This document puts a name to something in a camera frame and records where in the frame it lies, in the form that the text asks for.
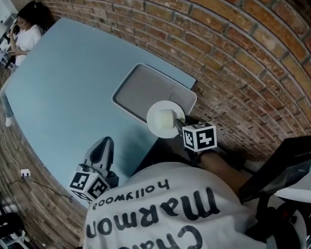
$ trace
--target white plate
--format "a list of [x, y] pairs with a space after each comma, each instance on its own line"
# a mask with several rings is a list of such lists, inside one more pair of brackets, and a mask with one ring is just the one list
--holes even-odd
[[147, 113], [146, 122], [149, 129], [154, 135], [161, 137], [162, 139], [172, 139], [178, 135], [178, 130], [176, 127], [170, 129], [158, 129], [156, 126], [155, 121], [156, 112], [159, 110], [166, 110], [166, 109], [173, 110], [175, 112], [176, 119], [180, 119], [182, 122], [185, 122], [186, 117], [182, 108], [175, 102], [171, 101], [160, 101], [154, 103]]

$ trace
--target person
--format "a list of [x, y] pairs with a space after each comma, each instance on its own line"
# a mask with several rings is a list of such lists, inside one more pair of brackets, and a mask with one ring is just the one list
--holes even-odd
[[199, 167], [157, 163], [103, 193], [90, 204], [79, 246], [267, 248], [245, 235], [256, 224], [256, 212], [237, 197], [248, 177], [215, 152], [201, 155], [200, 161]]
[[[40, 26], [43, 22], [41, 21], [41, 15], [39, 14], [43, 10], [43, 7], [44, 6], [41, 3], [32, 1], [23, 7], [17, 15], [17, 22], [11, 28], [9, 34], [11, 53], [16, 56], [13, 71], [21, 65], [28, 53], [33, 49], [44, 33], [44, 29]], [[16, 25], [20, 28], [17, 41], [15, 41], [13, 36]], [[10, 78], [7, 79], [0, 90], [0, 98], [6, 116], [6, 127], [11, 126], [13, 118], [13, 112], [6, 95], [9, 79]]]

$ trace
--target gray tray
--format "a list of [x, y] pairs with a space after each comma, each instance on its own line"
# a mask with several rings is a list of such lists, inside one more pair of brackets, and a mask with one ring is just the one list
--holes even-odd
[[172, 101], [190, 114], [197, 96], [179, 82], [152, 67], [138, 63], [112, 96], [114, 104], [146, 123], [149, 108], [158, 101]]

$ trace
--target hand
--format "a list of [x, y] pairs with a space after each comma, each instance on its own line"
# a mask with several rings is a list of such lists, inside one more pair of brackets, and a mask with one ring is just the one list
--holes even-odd
[[10, 33], [9, 33], [10, 36], [13, 35], [14, 29], [15, 29], [16, 26], [17, 26], [17, 22], [11, 27]]

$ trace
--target white shirt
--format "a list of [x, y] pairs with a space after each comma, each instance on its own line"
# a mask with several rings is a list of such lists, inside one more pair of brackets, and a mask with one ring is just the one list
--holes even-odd
[[255, 223], [254, 210], [214, 174], [160, 163], [90, 206], [83, 248], [266, 249], [244, 235]]
[[[38, 25], [33, 25], [29, 30], [21, 30], [18, 34], [16, 45], [21, 48], [22, 51], [30, 51], [36, 43], [40, 40], [43, 33]], [[26, 56], [17, 56], [15, 65], [20, 66]]]

